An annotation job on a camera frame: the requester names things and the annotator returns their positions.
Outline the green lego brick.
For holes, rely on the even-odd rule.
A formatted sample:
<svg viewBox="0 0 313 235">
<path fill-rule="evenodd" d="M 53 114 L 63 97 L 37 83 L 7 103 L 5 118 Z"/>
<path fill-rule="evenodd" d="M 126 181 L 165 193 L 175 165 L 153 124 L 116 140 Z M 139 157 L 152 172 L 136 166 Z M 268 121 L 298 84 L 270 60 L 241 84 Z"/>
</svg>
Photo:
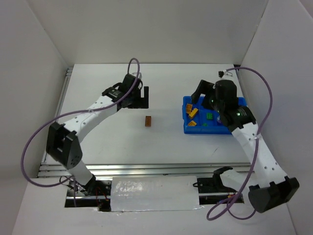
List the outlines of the green lego brick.
<svg viewBox="0 0 313 235">
<path fill-rule="evenodd" d="M 213 120 L 213 114 L 212 113 L 206 113 L 206 119 L 207 120 Z"/>
</svg>

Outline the brown 2x4 lego plate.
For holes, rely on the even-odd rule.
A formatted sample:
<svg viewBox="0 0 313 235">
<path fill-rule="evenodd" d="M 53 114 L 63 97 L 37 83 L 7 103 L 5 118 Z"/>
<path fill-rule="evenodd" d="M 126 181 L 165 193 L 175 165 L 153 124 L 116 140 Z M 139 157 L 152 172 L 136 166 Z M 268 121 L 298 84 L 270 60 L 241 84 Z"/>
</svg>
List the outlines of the brown 2x4 lego plate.
<svg viewBox="0 0 313 235">
<path fill-rule="evenodd" d="M 146 116 L 145 117 L 145 127 L 151 127 L 152 126 L 152 117 Z"/>
</svg>

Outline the yellow 2x4 lego brick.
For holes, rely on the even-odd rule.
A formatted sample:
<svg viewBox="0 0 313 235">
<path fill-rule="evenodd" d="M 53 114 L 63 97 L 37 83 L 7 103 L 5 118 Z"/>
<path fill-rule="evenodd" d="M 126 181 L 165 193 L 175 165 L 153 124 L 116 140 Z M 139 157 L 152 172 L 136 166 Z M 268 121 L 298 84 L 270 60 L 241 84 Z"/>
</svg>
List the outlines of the yellow 2x4 lego brick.
<svg viewBox="0 0 313 235">
<path fill-rule="evenodd" d="M 199 111 L 198 108 L 192 109 L 191 112 L 189 113 L 188 117 L 190 119 L 193 119 L 196 116 L 196 114 L 198 113 L 198 111 Z"/>
</svg>

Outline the orange 2x4 lego brick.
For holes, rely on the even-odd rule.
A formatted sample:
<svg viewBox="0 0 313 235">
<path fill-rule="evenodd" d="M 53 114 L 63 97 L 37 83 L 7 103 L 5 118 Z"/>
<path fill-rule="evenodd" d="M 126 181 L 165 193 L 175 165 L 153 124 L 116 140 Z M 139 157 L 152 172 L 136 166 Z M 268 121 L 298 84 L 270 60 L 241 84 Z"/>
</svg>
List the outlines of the orange 2x4 lego brick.
<svg viewBox="0 0 313 235">
<path fill-rule="evenodd" d="M 196 126 L 196 125 L 197 123 L 193 120 L 188 123 L 188 126 Z"/>
</svg>

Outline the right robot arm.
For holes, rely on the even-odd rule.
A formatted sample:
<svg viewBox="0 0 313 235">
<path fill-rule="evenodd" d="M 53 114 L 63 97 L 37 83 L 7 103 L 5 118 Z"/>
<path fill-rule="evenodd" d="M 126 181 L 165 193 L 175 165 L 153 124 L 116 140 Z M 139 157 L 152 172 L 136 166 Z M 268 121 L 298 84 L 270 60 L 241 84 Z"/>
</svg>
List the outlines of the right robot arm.
<svg viewBox="0 0 313 235">
<path fill-rule="evenodd" d="M 220 115 L 222 124 L 251 163 L 247 176 L 229 167 L 219 169 L 216 174 L 222 186 L 238 191 L 244 202 L 259 213 L 289 202 L 299 189 L 299 182 L 295 177 L 290 178 L 275 160 L 251 110 L 239 104 L 234 82 L 201 80 L 191 95 L 191 102 L 197 104 L 201 95 L 204 96 L 201 106 Z"/>
</svg>

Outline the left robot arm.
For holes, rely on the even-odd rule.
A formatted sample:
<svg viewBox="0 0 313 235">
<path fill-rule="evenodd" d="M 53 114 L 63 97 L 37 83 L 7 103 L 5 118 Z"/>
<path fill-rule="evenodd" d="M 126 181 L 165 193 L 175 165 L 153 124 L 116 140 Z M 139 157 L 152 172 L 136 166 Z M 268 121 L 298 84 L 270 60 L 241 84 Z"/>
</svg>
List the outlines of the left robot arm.
<svg viewBox="0 0 313 235">
<path fill-rule="evenodd" d="M 141 79 L 126 74 L 121 83 L 105 89 L 101 96 L 87 109 L 74 118 L 59 124 L 50 125 L 46 152 L 60 163 L 83 188 L 87 195 L 94 195 L 97 187 L 103 184 L 87 169 L 82 157 L 81 142 L 103 120 L 122 108 L 147 109 L 149 107 L 149 88 Z"/>
</svg>

